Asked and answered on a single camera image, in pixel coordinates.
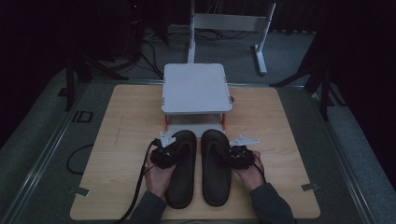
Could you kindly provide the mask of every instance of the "pair of slippers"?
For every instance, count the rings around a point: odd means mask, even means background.
[[[179,157],[165,192],[165,199],[172,208],[182,209],[190,204],[193,196],[197,138],[188,130],[175,133],[173,137],[176,142],[172,147],[179,151]],[[230,148],[230,141],[224,133],[217,130],[203,133],[203,194],[205,201],[211,206],[224,205],[230,195],[231,167],[222,156]]]

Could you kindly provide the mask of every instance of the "white metal stand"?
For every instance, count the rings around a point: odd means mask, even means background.
[[[262,37],[258,45],[255,45],[255,53],[260,73],[267,74],[262,48],[271,19],[275,10],[275,3],[269,3],[269,9],[266,17],[239,16],[239,15],[221,15],[221,14],[204,14],[195,13],[195,1],[191,0],[191,25],[190,25],[190,47],[187,63],[194,63],[195,55],[195,29],[213,29],[213,30],[235,30],[248,32],[261,32]]]

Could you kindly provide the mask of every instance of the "person's left hand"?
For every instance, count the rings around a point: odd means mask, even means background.
[[[150,157],[151,153],[148,155],[148,159],[146,160],[146,163],[148,165],[146,167],[145,173],[146,187],[151,193],[164,199],[163,195],[168,189],[169,181],[176,166],[173,165],[170,168],[161,169],[152,163]]]

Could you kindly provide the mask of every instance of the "forearm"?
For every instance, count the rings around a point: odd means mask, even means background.
[[[294,223],[290,206],[277,194],[271,184],[263,184],[249,194],[254,213],[259,220],[271,222],[272,224]]]
[[[128,223],[158,224],[161,221],[166,205],[167,203],[164,200],[147,190],[140,200],[139,205],[132,212],[131,219]]]

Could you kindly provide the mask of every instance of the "dark background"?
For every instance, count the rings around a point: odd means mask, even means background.
[[[318,32],[302,66],[317,63],[312,60],[317,55],[330,59],[332,81],[395,187],[396,8],[386,0],[277,2],[270,30]],[[253,0],[223,3],[223,12],[233,14],[242,13],[244,3],[243,13],[252,15],[265,6]],[[208,1],[197,1],[198,11],[207,8]],[[130,22],[151,27],[166,42],[166,26],[189,24],[189,13],[186,0],[1,1],[0,146],[64,68],[68,50],[78,47],[96,60],[109,61],[125,52],[134,54],[140,47],[136,27],[129,27],[134,35],[129,48],[123,48]]]

